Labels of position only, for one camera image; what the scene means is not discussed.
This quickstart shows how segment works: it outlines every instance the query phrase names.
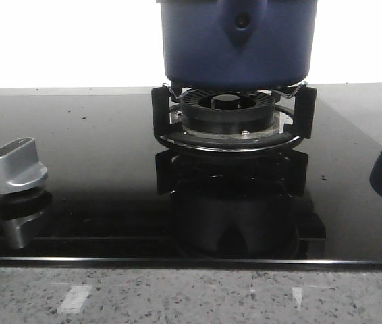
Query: black glass cooktop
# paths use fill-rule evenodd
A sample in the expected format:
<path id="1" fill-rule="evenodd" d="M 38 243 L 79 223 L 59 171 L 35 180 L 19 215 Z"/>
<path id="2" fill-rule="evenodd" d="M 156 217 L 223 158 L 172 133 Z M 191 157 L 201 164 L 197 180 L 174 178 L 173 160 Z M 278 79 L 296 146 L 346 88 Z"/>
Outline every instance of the black glass cooktop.
<path id="1" fill-rule="evenodd" d="M 203 159 L 125 92 L 0 95 L 0 147 L 35 138 L 49 172 L 0 195 L 0 265 L 382 267 L 382 146 L 326 104 L 294 150 Z"/>

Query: gas stove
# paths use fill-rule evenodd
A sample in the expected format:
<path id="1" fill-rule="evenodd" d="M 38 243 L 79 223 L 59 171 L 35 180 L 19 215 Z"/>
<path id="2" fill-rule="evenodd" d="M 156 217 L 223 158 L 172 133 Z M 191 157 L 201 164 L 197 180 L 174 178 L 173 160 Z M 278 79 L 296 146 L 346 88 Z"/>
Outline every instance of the gas stove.
<path id="1" fill-rule="evenodd" d="M 313 88 L 295 95 L 0 94 L 0 147 L 35 138 L 49 170 L 0 194 L 0 265 L 382 267 L 382 145 L 320 100 L 314 112 Z M 216 128 L 187 111 L 249 99 L 256 122 Z"/>

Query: gas burner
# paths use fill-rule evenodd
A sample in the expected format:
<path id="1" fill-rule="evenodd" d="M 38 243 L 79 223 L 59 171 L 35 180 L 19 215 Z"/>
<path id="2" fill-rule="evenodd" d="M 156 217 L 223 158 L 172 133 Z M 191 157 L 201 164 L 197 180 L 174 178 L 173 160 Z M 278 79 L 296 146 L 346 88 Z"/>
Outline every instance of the gas burner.
<path id="1" fill-rule="evenodd" d="M 291 149 L 310 138 L 317 90 L 281 89 L 293 95 L 294 110 L 259 91 L 218 92 L 164 86 L 152 91 L 155 138 L 182 153 L 255 156 Z M 169 99 L 178 104 L 170 107 Z"/>
<path id="2" fill-rule="evenodd" d="M 197 90 L 182 97 L 180 122 L 209 134 L 249 134 L 273 124 L 275 99 L 262 92 Z"/>

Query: burner ring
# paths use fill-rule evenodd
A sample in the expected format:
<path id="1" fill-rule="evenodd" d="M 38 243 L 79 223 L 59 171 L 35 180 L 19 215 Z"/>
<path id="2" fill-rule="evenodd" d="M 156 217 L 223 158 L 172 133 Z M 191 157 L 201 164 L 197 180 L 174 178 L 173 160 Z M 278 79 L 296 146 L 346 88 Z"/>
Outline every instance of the burner ring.
<path id="1" fill-rule="evenodd" d="M 213 134 L 258 132 L 273 124 L 275 99 L 257 91 L 197 90 L 181 99 L 181 122 L 191 130 Z"/>
<path id="2" fill-rule="evenodd" d="M 275 110 L 293 118 L 293 111 L 291 109 L 275 105 Z M 251 136 L 239 136 L 239 138 L 232 138 L 232 136 L 226 136 L 226 138 L 202 138 L 196 136 L 193 132 L 181 131 L 172 132 L 158 138 L 162 145 L 183 153 L 231 156 L 236 154 L 243 156 L 243 154 L 247 153 L 250 156 L 255 156 L 272 150 L 292 149 L 299 145 L 302 140 L 302 137 L 292 135 L 289 132 L 280 132 L 256 138 Z"/>

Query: white wall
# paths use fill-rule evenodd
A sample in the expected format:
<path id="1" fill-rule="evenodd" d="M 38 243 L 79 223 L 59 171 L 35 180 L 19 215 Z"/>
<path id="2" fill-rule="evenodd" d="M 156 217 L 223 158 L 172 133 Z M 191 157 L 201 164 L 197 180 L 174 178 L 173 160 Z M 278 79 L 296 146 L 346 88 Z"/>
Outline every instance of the white wall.
<path id="1" fill-rule="evenodd" d="M 0 0 L 0 87 L 156 86 L 155 0 Z M 382 0 L 319 0 L 312 83 L 382 82 Z"/>

